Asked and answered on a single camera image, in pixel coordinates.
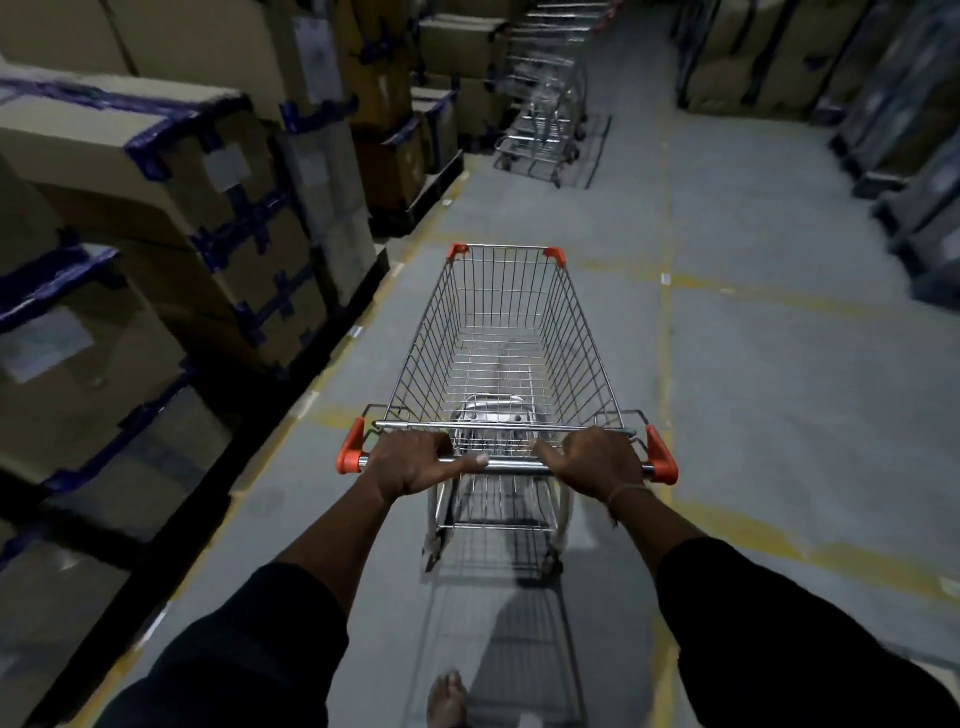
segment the black shirt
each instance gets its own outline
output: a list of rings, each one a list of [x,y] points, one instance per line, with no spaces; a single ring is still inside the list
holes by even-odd
[[[667,554],[657,592],[707,728],[960,726],[960,708],[936,680],[721,541]],[[347,619],[326,586],[300,567],[271,564],[179,635],[97,725],[323,726],[347,645]]]

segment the shopping cart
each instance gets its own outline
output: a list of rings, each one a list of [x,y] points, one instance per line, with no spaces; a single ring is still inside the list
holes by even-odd
[[[367,414],[379,407],[385,415],[365,432]],[[643,418],[645,442],[624,425],[630,412]],[[573,500],[530,445],[538,438],[558,445],[592,425],[639,443],[649,480],[677,482],[677,465],[654,427],[616,402],[563,250],[454,243],[390,404],[371,405],[357,418],[337,471],[360,473],[374,434],[445,431],[455,455],[482,451],[490,464],[430,491],[426,569],[452,531],[489,528],[545,534],[542,572],[549,575],[561,567]]]
[[[520,100],[513,125],[497,141],[500,168],[528,159],[553,166],[550,180],[561,186],[565,164],[580,156],[586,138],[587,40],[607,27],[622,0],[611,3],[541,3],[511,30],[511,73],[503,91]]]

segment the bare foot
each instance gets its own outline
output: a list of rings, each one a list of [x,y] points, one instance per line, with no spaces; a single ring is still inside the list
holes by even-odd
[[[456,670],[437,678],[426,703],[427,728],[467,728],[467,689]]]

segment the warehouse floor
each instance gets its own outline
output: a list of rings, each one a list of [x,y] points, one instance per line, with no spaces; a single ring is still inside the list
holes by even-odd
[[[261,453],[121,684],[347,489],[344,430],[391,395],[453,241],[563,246],[621,406],[674,443],[664,497],[887,643],[960,663],[958,322],[908,299],[827,132],[674,110],[669,22],[629,8],[593,49],[591,105],[612,128],[589,190],[472,158],[453,202],[390,243],[362,331]],[[693,724],[653,584],[600,507],[576,504],[553,590],[518,584],[497,534],[458,535],[425,576],[425,525],[425,498],[404,499],[373,549],[331,725],[423,725],[447,667],[478,724]]]

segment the red plastic corner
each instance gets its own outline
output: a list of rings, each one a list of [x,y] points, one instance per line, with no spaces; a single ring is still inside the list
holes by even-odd
[[[647,457],[650,458],[650,464],[654,467],[654,476],[651,478],[653,482],[664,485],[677,484],[680,480],[680,468],[670,454],[670,448],[663,442],[660,433],[653,425],[647,425]]]
[[[350,432],[347,433],[347,439],[337,453],[337,473],[340,475],[360,472],[360,456],[363,454],[363,433],[366,426],[367,422],[362,417],[353,421]]]
[[[554,260],[556,260],[558,268],[566,267],[566,253],[564,253],[563,248],[544,248],[543,256],[552,257]]]
[[[454,243],[446,252],[446,262],[453,262],[453,258],[457,255],[465,255],[469,249],[470,246],[467,243]]]

